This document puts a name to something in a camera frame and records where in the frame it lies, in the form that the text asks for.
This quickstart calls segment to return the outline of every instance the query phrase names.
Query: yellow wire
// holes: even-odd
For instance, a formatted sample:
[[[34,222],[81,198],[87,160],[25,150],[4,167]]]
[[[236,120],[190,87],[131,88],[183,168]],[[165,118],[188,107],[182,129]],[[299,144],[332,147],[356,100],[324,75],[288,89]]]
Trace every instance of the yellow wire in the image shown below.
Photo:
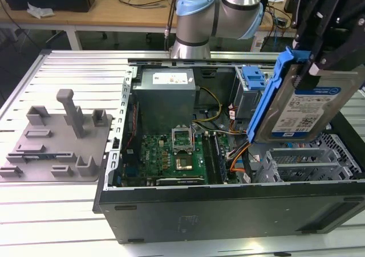
[[[193,120],[193,122],[207,122],[207,121],[212,121],[212,120],[215,120],[215,119],[217,119],[220,115],[221,115],[221,112],[222,112],[222,104],[221,104],[221,102],[219,101],[219,99],[215,96],[215,94],[213,94],[210,90],[208,90],[207,88],[205,88],[205,87],[200,87],[201,89],[203,89],[203,90],[206,90],[208,93],[210,93],[211,94],[211,96],[213,96],[214,97],[214,99],[215,100],[217,100],[217,103],[218,103],[218,105],[219,105],[219,111],[218,111],[218,113],[215,115],[215,116],[213,116],[213,117],[210,117],[210,118],[208,118],[208,119],[195,119],[195,120]]]

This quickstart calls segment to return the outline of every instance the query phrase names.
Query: metal table surface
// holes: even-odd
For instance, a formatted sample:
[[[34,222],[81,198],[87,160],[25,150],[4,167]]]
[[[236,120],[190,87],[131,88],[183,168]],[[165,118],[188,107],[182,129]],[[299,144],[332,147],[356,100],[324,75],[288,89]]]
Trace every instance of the metal table surface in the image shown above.
[[[274,59],[269,53],[219,53],[219,59]],[[127,58],[167,58],[164,52],[54,51],[40,55],[0,109],[0,163],[27,125],[31,105],[64,113],[55,100],[72,88],[83,112],[115,113]],[[365,138],[365,97],[359,91],[342,112]],[[91,209],[96,182],[0,183],[0,256],[364,256],[365,212],[326,235],[120,245],[103,214]]]

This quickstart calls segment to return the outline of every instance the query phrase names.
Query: red wire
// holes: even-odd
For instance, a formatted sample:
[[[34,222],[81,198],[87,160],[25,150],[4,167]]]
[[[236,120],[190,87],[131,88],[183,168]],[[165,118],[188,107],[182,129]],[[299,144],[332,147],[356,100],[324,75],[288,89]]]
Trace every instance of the red wire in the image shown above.
[[[127,146],[125,146],[124,150],[126,150],[129,147],[132,139],[135,136],[135,132],[136,132],[136,112],[137,112],[137,106],[133,105],[133,132],[132,132],[131,138],[128,140]]]

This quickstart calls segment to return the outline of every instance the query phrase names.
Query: hard drive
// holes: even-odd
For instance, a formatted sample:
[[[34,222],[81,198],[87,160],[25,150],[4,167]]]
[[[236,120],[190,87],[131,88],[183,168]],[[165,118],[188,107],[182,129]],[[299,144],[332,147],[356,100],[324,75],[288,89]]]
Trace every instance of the hard drive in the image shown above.
[[[293,79],[306,55],[305,51],[290,49],[280,54],[274,76],[249,124],[250,142],[315,139],[365,81],[365,67],[350,72],[320,70],[314,89],[295,89]]]

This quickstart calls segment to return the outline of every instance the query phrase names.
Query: robotic arm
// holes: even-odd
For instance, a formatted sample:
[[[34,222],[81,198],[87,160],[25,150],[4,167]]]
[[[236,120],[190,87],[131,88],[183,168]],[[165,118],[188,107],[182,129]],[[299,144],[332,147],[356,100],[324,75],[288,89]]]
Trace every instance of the robotic arm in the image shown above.
[[[260,0],[178,0],[177,33],[171,57],[210,58],[209,37],[248,39],[262,16]]]

